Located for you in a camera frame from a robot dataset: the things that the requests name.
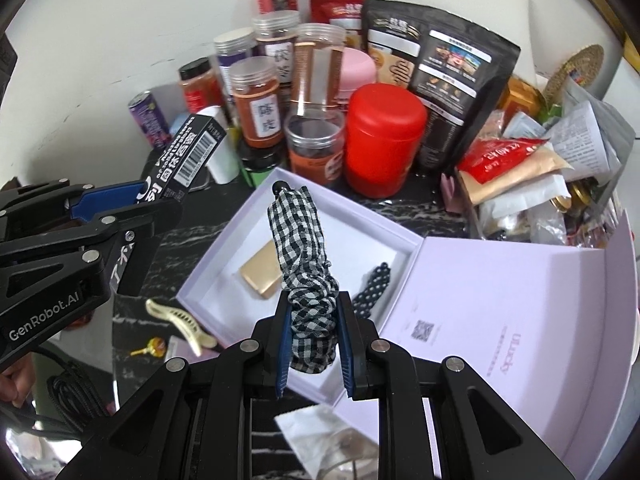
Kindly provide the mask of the black polka dot scrunchie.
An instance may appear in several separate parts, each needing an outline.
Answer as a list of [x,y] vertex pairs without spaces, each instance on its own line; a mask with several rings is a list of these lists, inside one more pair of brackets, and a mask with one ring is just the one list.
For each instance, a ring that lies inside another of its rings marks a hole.
[[352,308],[358,318],[370,318],[378,300],[390,284],[390,266],[382,262],[369,274],[363,290],[352,300]]

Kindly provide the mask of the red spice jar black lid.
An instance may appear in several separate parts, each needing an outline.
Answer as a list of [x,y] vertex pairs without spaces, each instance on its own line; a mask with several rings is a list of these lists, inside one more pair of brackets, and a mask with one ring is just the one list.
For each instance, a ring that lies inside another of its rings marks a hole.
[[209,58],[198,58],[178,69],[180,84],[191,114],[209,106],[223,106],[224,95]]

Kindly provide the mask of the red snack packet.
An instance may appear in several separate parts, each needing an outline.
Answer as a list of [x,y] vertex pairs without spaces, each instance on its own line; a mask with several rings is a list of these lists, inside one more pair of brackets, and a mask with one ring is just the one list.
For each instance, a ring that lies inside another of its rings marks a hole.
[[458,170],[480,184],[518,166],[546,143],[541,139],[480,139],[472,143],[458,163]]

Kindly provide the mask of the open lilac gift box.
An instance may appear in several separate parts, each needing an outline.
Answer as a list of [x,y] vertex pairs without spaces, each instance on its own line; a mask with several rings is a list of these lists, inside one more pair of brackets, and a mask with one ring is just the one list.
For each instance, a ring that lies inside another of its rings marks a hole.
[[378,332],[413,356],[460,356],[578,479],[615,425],[636,350],[634,242],[621,221],[605,248],[420,237],[318,184],[331,272],[359,292],[380,263],[390,286]]

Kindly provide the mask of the small purple booklet box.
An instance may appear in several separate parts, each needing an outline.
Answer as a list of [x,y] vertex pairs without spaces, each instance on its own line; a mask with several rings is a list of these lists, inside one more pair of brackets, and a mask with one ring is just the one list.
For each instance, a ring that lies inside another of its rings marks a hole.
[[201,354],[197,356],[184,339],[176,336],[171,336],[168,339],[164,361],[167,362],[168,360],[173,358],[181,358],[185,359],[189,364],[194,364],[197,362],[215,359],[217,356],[219,356],[218,352],[208,349],[203,349],[201,351]]

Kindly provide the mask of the black long printed box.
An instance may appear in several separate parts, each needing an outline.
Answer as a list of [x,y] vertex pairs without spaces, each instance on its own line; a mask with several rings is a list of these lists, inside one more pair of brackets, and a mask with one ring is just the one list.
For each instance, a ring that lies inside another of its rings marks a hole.
[[137,203],[154,205],[148,210],[152,222],[140,229],[126,229],[111,275],[114,292],[125,296],[140,292],[162,238],[178,226],[181,203],[222,138],[216,128],[213,118],[190,115],[149,170]]

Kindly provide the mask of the kraft brown cardboard box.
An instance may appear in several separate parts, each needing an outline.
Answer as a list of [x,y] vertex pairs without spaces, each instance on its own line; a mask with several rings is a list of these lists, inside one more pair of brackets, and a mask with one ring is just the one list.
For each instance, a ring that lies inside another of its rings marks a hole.
[[272,297],[282,280],[276,245],[270,240],[240,267],[245,283],[264,299]]

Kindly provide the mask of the short clear orange jar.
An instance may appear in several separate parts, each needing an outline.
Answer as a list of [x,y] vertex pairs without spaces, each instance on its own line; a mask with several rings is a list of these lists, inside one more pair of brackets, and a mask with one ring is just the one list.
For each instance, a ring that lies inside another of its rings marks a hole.
[[340,110],[290,113],[285,118],[284,132],[294,174],[320,185],[334,185],[343,169],[344,113]]

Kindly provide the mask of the tall brown-label clear jar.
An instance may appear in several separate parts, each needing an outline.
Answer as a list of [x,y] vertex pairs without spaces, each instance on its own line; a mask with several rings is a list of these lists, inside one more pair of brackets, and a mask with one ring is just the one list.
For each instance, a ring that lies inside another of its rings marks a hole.
[[346,30],[323,23],[300,24],[294,42],[292,113],[337,107]]

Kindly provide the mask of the black white gingham scrunchie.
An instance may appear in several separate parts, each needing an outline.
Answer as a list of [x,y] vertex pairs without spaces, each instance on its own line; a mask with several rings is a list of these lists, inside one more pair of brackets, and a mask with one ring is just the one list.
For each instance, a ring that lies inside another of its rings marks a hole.
[[335,360],[338,284],[331,274],[318,210],[308,188],[273,185],[268,220],[291,307],[291,367],[319,374]]

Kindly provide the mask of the yellow lollipop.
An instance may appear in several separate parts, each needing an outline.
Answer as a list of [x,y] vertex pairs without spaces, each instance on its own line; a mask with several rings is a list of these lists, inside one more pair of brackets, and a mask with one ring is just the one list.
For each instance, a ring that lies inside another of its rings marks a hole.
[[130,356],[152,356],[153,358],[161,359],[165,356],[167,351],[166,342],[162,337],[151,338],[146,346],[142,349],[130,351]]

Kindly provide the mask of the red canister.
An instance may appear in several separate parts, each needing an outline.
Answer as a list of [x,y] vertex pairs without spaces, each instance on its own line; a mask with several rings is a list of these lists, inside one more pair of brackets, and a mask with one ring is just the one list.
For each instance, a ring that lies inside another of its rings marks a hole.
[[404,185],[425,131],[427,110],[406,89],[366,84],[346,116],[344,173],[357,193],[387,198]]

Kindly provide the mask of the orange jar white label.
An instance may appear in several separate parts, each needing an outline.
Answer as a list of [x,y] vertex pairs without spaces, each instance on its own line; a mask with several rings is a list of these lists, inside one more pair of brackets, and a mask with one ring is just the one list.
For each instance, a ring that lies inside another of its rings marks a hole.
[[282,140],[277,65],[269,56],[234,63],[230,87],[243,138],[251,148],[271,148]]

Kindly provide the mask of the purple-label clear jar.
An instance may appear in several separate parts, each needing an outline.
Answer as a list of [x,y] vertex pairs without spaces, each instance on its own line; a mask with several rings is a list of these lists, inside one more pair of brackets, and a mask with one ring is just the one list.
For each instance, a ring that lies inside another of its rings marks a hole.
[[227,104],[232,106],[230,68],[234,63],[251,58],[256,54],[257,44],[254,29],[242,27],[224,32],[214,38],[214,48],[222,92],[224,92]]

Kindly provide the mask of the purple drink can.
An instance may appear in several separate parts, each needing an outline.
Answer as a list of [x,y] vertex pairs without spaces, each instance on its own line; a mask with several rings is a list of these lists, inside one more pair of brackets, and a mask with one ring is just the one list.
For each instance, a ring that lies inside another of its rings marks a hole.
[[169,126],[151,92],[143,91],[134,96],[128,103],[128,110],[153,150],[161,152],[168,147],[171,142]]

